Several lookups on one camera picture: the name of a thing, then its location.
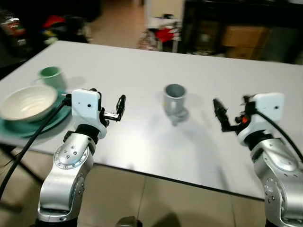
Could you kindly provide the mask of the green cup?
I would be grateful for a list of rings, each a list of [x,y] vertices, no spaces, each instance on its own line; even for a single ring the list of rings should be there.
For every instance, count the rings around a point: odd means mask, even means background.
[[[58,67],[47,67],[38,73],[38,80],[43,84],[55,89],[67,89],[67,82],[63,77],[62,70]]]

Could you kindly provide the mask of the grey cup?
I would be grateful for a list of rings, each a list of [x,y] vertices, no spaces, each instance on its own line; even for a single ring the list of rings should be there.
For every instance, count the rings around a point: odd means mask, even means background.
[[[189,112],[185,107],[186,88],[179,84],[169,84],[164,88],[164,112],[175,127],[188,119]]]

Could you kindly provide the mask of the plain brown cardboard box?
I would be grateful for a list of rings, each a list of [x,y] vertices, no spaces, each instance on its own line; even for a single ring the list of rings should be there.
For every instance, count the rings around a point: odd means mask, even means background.
[[[222,46],[228,58],[258,60],[269,34],[265,26],[226,26]]]

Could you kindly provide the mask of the white ribbed bowl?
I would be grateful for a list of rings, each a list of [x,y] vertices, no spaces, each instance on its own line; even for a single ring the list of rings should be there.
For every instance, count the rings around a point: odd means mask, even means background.
[[[47,85],[19,89],[0,104],[0,118],[22,122],[41,120],[52,110],[58,96],[58,91]]]

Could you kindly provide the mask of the teal plate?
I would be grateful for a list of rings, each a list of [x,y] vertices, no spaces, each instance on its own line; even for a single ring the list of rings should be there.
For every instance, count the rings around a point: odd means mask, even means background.
[[[47,132],[62,123],[71,114],[71,107],[61,108],[53,119],[41,130],[41,133]],[[30,138],[40,125],[45,121],[46,116],[35,122],[7,121],[0,118],[0,135],[9,138]]]

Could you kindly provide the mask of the red cloth item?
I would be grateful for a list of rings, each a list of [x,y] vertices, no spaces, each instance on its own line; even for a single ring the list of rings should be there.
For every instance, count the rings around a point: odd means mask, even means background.
[[[178,29],[161,28],[156,30],[154,35],[160,43],[166,43],[175,39],[176,33],[178,33]]]
[[[58,29],[64,26],[66,26],[66,19],[57,15],[49,16],[43,23],[44,30]]]

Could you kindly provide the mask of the black cabinet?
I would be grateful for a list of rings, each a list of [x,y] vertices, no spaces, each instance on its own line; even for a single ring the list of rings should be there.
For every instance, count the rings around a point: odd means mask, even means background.
[[[296,29],[294,43],[287,45],[283,63],[295,63],[303,51],[301,17],[303,5],[288,0],[184,0],[178,53],[197,52],[203,21],[218,22],[218,34],[211,41],[216,53],[223,51],[222,39],[228,25],[283,27]]]

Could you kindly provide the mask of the white rack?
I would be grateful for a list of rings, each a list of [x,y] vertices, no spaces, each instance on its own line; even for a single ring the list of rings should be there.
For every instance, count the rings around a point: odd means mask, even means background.
[[[160,43],[154,35],[156,30],[161,28],[178,29],[175,39],[166,43]],[[180,43],[181,24],[172,14],[164,14],[162,17],[150,17],[146,21],[146,30],[143,33],[142,45],[143,49],[164,52],[178,52],[178,44]]]

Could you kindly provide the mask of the grey robot foot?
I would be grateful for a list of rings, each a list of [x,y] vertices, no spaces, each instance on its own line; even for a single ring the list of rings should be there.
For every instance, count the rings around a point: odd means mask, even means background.
[[[139,227],[139,220],[134,216],[120,218],[116,222],[115,227]]]

